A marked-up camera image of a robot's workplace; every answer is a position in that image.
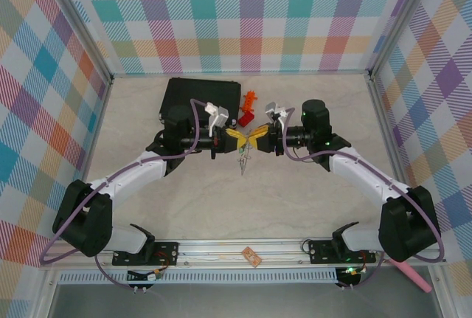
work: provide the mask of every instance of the red block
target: red block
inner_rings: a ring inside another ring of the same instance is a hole
[[[244,113],[242,117],[237,121],[237,123],[243,127],[246,127],[252,120],[254,120],[254,114],[250,111]]]

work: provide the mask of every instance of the small wooden piece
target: small wooden piece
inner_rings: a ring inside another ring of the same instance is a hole
[[[251,263],[251,265],[256,268],[263,260],[257,255],[254,250],[248,246],[243,250],[244,258]]]

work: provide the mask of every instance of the orange toy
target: orange toy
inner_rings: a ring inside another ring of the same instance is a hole
[[[247,113],[248,111],[254,111],[254,109],[252,108],[252,103],[257,99],[256,93],[254,91],[248,91],[244,97],[246,98],[246,101],[241,107],[241,110],[244,113]]]

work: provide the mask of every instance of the red toy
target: red toy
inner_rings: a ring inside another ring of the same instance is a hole
[[[254,111],[254,109],[252,108],[252,103],[257,99],[256,93],[254,91],[248,91],[244,97],[246,98],[246,101],[241,107],[241,110],[243,111],[243,113],[245,114],[248,111]]]
[[[246,127],[246,125],[248,125],[252,120],[254,120],[254,114],[250,111],[247,111],[242,117],[239,118],[237,123],[243,127]]]

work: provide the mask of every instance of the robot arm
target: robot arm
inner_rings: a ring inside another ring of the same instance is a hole
[[[210,150],[214,159],[217,153],[236,151],[246,143],[244,135],[225,126],[226,109],[207,103],[205,110],[210,114],[209,128],[200,129],[195,151]],[[62,239],[88,257],[102,250],[113,250],[139,254],[143,261],[149,259],[155,238],[133,224],[129,227],[112,225],[112,212],[133,193],[164,178],[183,162],[184,157],[175,155],[183,154],[195,143],[191,116],[186,107],[172,108],[164,130],[157,133],[153,143],[132,163],[90,184],[81,180],[72,182],[66,189],[52,231],[57,233],[84,199],[96,192],[62,232]],[[163,160],[162,156],[172,159]]]
[[[348,141],[332,132],[329,111],[321,100],[303,103],[302,126],[287,127],[288,113],[275,103],[268,105],[266,113],[271,122],[249,136],[253,148],[279,156],[286,148],[306,147],[315,163],[348,180],[381,211],[379,224],[353,223],[333,233],[333,240],[338,242],[333,246],[340,251],[339,257],[343,251],[384,250],[401,262],[435,245],[437,239],[431,227],[398,193],[412,199],[440,233],[429,191],[392,179],[361,157]]]

